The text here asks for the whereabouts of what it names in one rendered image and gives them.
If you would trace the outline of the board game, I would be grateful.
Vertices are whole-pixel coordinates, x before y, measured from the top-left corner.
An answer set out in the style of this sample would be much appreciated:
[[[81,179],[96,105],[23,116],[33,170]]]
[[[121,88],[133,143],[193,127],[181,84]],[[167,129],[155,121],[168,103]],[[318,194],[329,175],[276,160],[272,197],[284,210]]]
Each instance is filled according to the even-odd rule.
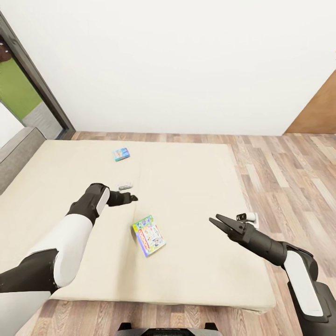
[[[133,229],[146,257],[166,244],[152,215],[134,223]]]
[[[119,161],[130,156],[126,147],[113,151],[112,154],[114,156],[115,161]]]

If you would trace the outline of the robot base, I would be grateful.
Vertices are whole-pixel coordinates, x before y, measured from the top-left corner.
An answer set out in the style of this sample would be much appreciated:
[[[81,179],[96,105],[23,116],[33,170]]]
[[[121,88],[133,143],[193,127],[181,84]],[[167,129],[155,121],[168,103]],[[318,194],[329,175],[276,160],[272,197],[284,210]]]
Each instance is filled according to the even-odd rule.
[[[113,336],[223,336],[214,322],[206,322],[204,329],[195,328],[140,328],[131,329],[130,322],[122,322]]]

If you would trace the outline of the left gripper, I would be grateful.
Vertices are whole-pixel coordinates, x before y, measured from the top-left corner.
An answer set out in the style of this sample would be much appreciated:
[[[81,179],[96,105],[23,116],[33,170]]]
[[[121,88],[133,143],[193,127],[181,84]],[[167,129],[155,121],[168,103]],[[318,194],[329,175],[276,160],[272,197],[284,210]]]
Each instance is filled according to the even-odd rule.
[[[130,192],[127,192],[127,193],[115,192],[115,194],[116,194],[116,200],[111,205],[108,205],[109,207],[125,205],[133,201],[138,201],[138,198],[135,195],[131,195]]]

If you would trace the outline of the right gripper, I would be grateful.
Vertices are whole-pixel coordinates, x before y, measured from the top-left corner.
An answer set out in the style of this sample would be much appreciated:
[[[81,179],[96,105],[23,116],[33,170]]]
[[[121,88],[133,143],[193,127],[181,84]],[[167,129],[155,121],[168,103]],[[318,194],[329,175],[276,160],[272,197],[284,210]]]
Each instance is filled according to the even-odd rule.
[[[271,249],[271,239],[266,234],[254,229],[249,222],[242,223],[237,220],[216,214],[216,218],[209,217],[209,220],[224,231],[230,240],[237,242],[249,251],[260,257],[265,257]]]

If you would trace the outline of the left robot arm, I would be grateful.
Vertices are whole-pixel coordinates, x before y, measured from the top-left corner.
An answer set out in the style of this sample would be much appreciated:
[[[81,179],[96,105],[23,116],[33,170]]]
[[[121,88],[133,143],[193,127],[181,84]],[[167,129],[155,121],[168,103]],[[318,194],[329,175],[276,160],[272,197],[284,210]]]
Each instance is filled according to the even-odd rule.
[[[0,274],[0,336],[14,336],[61,287],[74,281],[96,218],[109,207],[138,201],[131,182],[113,190],[91,184],[68,214],[14,267]]]

